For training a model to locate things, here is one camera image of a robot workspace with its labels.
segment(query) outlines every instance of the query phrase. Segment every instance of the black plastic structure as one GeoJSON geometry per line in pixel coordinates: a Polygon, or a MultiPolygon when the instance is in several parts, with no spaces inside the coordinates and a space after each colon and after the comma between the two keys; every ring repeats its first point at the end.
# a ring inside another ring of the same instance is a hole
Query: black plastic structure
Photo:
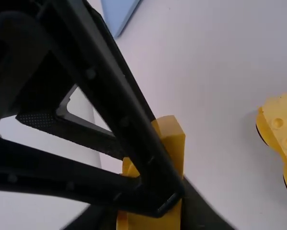
{"type": "Polygon", "coordinates": [[[0,190],[59,196],[161,217],[184,185],[152,111],[101,16],[85,0],[0,0],[0,119],[122,159],[138,178],[0,138],[0,190]],[[79,86],[112,132],[67,111],[79,86]]]}

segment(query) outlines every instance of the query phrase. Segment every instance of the white table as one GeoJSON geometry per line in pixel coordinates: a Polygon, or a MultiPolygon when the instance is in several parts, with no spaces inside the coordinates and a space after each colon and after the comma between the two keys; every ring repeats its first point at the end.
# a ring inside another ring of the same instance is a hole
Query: white table
{"type": "Polygon", "coordinates": [[[255,129],[287,91],[287,0],[143,0],[116,42],[155,115],[182,125],[210,205],[237,229],[287,230],[282,162],[255,129]]]}

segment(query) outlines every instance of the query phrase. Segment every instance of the yellow plastic block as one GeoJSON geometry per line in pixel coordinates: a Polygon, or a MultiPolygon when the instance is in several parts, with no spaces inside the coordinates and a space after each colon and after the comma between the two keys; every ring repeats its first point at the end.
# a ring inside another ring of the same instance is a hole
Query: yellow plastic block
{"type": "Polygon", "coordinates": [[[287,157],[287,93],[269,99],[263,105],[262,111],[282,152],[287,157]]]}
{"type": "MultiPolygon", "coordinates": [[[[152,122],[179,175],[184,174],[185,133],[174,116],[164,116],[152,122]]],[[[122,174],[137,177],[139,172],[129,158],[123,159],[122,174]]],[[[179,230],[182,201],[162,218],[150,218],[123,211],[118,212],[117,230],[179,230]]]]}

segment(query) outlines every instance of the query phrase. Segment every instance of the white surface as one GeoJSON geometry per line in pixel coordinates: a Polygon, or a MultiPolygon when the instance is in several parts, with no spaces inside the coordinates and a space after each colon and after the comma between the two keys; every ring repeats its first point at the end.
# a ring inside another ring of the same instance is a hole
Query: white surface
{"type": "Polygon", "coordinates": [[[182,125],[207,201],[238,229],[287,230],[282,162],[255,130],[287,91],[287,0],[143,0],[116,42],[155,115],[182,125]]]}
{"type": "MultiPolygon", "coordinates": [[[[72,94],[68,109],[71,113],[94,122],[93,108],[80,90],[77,89],[72,94]]],[[[95,167],[101,166],[97,152],[24,126],[14,117],[0,121],[0,134],[4,139],[95,167]]],[[[0,230],[58,230],[86,206],[83,202],[58,197],[0,192],[0,230]]]]}

